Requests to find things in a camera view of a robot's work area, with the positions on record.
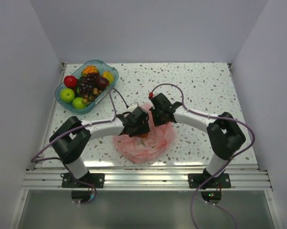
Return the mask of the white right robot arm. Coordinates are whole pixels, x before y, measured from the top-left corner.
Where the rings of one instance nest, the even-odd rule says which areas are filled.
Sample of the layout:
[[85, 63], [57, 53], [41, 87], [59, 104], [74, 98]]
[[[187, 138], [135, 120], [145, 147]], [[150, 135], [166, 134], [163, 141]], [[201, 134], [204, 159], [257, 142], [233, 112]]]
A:
[[168, 98], [160, 93], [149, 93], [152, 102], [150, 108], [155, 126], [165, 125], [169, 122], [184, 124], [205, 132], [213, 150], [213, 156], [204, 169], [203, 181], [208, 187], [214, 187], [220, 182], [224, 172], [224, 165], [233, 154], [245, 143], [246, 137], [237, 122], [232, 120], [228, 112], [210, 118], [206, 113], [186, 109], [181, 102], [171, 103]]

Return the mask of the red toy strawberry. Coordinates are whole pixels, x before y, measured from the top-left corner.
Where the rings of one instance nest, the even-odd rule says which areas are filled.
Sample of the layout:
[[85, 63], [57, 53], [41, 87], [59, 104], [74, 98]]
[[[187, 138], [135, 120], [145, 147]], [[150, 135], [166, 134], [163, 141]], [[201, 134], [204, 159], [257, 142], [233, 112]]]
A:
[[63, 83], [67, 88], [74, 89], [77, 87], [78, 79], [73, 75], [68, 75], [64, 77]]

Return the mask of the orange toy fruit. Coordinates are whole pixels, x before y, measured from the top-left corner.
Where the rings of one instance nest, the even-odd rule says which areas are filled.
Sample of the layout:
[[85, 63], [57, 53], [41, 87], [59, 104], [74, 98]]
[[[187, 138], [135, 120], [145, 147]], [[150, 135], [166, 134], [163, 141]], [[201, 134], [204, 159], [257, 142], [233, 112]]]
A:
[[139, 135], [138, 137], [140, 137], [140, 138], [146, 138], [147, 136], [148, 136], [148, 133], [145, 133], [145, 134]]

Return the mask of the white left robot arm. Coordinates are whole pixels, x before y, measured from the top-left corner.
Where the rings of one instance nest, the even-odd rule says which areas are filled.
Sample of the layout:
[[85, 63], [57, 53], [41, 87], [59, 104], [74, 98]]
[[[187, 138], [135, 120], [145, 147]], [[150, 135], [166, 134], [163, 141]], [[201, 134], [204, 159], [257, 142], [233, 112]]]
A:
[[89, 171], [81, 159], [88, 141], [105, 136], [138, 136], [150, 132], [149, 114], [142, 107], [116, 115], [113, 121], [81, 121], [72, 116], [50, 137], [49, 143], [62, 164], [72, 174], [73, 182], [79, 187], [91, 183]]

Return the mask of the dark purple toy fruit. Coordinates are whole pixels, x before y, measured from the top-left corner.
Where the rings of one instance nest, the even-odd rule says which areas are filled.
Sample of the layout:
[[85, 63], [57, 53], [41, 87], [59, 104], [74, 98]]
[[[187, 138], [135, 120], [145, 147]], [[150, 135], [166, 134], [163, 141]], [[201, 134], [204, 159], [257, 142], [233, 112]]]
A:
[[95, 78], [95, 84], [98, 89], [105, 90], [109, 86], [109, 80], [105, 77], [98, 76]]

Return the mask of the pink plastic bag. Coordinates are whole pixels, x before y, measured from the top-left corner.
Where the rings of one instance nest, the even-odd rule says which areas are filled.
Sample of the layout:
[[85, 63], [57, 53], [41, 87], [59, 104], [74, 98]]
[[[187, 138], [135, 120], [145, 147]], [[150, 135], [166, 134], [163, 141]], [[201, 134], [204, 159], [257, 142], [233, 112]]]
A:
[[136, 164], [156, 159], [169, 148], [175, 138], [175, 131], [171, 122], [155, 126], [149, 110], [151, 104], [142, 104], [141, 107], [149, 114], [150, 132], [143, 137], [129, 137], [128, 135], [113, 137], [115, 149]]

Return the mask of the dark toy grape bunch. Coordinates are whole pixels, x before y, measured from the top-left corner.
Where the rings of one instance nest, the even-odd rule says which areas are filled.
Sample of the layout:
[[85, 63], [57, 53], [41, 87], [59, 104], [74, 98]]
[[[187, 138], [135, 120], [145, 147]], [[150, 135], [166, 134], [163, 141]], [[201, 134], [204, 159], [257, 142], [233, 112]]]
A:
[[86, 76], [82, 76], [77, 85], [77, 92], [83, 96], [88, 92], [91, 92], [96, 88], [95, 78], [101, 76], [99, 73], [90, 73]]

